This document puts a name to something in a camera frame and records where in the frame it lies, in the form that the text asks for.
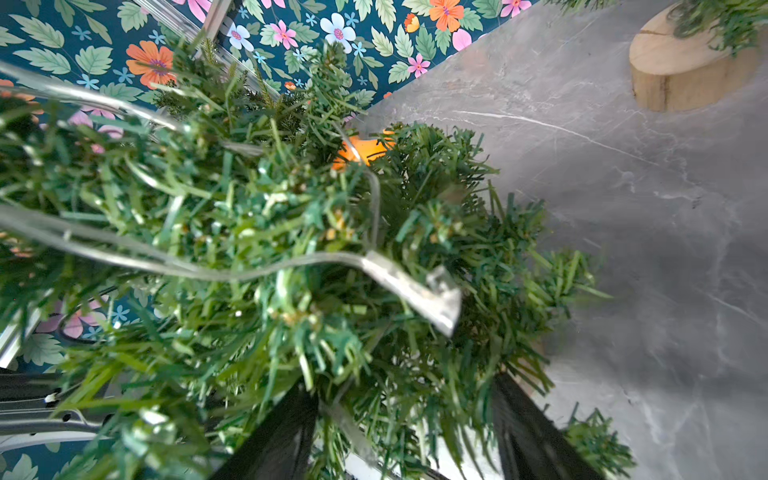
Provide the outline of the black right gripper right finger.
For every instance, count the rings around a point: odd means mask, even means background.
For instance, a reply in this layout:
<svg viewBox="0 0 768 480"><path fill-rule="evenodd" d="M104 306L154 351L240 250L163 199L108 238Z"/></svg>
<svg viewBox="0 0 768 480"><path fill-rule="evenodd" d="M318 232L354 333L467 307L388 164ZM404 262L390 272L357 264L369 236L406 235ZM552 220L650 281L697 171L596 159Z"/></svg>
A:
<svg viewBox="0 0 768 480"><path fill-rule="evenodd" d="M506 479L599 479L530 396L508 374L491 385L493 429Z"/></svg>

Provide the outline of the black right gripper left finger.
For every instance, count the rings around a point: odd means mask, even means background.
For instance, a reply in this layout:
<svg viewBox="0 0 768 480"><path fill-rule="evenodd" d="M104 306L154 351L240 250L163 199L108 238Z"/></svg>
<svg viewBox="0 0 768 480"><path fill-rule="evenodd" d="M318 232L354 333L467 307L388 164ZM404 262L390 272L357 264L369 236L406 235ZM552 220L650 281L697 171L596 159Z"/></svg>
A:
<svg viewBox="0 0 768 480"><path fill-rule="evenodd" d="M303 479L319 413L317 396L295 384L241 447L211 475L213 480Z"/></svg>

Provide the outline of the thin wire string light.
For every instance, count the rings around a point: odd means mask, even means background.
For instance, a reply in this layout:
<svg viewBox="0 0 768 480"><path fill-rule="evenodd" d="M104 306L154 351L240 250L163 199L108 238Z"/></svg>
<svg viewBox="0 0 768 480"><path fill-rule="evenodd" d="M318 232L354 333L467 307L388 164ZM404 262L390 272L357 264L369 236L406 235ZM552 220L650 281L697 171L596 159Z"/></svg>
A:
<svg viewBox="0 0 768 480"><path fill-rule="evenodd" d="M17 80L1 102L2 348L53 313L108 307L104 289L133 280L164 308L128 326L101 320L39 399L2 404L4 435L91 434L64 478L211 478L295 384L315 395L316 370L360 375L370 355L350 327L311 314L290 336L277 304L292 274L354 269L418 325L453 334L462 294L445 268L410 275L376 233L319 246L355 195L309 162L342 141L335 80L314 91L300 122L310 134L292 144L278 116L242 109L236 78L220 102L178 88L197 102L178 120L1 70Z"/></svg>

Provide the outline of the dark green tree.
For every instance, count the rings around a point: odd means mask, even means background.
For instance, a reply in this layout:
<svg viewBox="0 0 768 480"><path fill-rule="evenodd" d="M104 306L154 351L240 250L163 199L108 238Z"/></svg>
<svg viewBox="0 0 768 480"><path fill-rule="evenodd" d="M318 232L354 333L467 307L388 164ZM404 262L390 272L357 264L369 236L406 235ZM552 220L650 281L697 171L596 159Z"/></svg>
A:
<svg viewBox="0 0 768 480"><path fill-rule="evenodd" d="M765 1L676 1L634 36L629 64L634 98L654 112L712 105L755 74Z"/></svg>
<svg viewBox="0 0 768 480"><path fill-rule="evenodd" d="M281 95L181 44L155 107L3 63L1 348L48 321L50 373L1 374L1 432L84 433L63 479L621 479L599 411L560 425L542 338L598 288L543 251L470 130L348 127L338 47Z"/></svg>

